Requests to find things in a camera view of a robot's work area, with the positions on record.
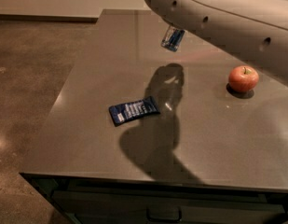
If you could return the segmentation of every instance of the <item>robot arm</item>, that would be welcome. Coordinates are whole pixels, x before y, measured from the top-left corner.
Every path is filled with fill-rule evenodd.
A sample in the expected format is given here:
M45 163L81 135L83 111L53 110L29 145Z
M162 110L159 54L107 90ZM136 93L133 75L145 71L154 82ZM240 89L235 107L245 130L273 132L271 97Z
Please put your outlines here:
M145 0L164 21L288 82L288 1Z

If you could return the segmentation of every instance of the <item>concrete floor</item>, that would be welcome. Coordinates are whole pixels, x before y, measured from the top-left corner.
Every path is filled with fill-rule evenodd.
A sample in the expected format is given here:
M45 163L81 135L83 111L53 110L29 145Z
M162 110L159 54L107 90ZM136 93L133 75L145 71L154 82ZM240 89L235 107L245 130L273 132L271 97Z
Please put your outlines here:
M0 224L69 223L19 170L94 26L0 21Z

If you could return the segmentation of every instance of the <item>table top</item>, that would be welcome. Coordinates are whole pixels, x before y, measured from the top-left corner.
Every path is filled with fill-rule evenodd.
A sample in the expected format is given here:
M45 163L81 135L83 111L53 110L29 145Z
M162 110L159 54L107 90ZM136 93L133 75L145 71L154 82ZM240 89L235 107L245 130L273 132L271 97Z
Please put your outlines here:
M131 183L288 191L288 87L256 67L254 93L226 89L242 62L151 11L105 10L21 172ZM152 95L161 111L115 127L108 107Z

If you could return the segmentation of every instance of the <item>red apple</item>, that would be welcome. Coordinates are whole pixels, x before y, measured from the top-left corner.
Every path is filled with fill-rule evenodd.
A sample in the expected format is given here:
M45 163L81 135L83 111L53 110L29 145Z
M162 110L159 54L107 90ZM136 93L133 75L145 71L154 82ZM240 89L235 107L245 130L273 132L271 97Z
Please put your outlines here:
M230 72L228 84L234 91L243 93L252 90L258 79L257 72L251 66L241 65Z

